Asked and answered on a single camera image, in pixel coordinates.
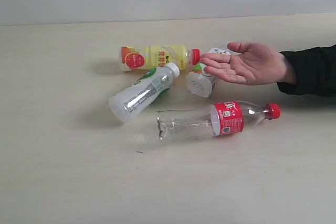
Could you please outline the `person's open bare hand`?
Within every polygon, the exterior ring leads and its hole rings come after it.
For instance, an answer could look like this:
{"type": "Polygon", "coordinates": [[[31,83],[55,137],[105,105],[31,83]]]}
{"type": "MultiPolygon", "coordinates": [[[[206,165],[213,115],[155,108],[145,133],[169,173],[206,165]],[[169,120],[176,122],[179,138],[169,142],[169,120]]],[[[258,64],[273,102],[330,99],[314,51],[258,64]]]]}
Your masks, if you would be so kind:
{"type": "Polygon", "coordinates": [[[230,42],[234,55],[206,53],[205,71],[235,84],[264,85],[276,82],[296,84],[296,73],[285,56],[273,48],[253,42],[230,42]]]}

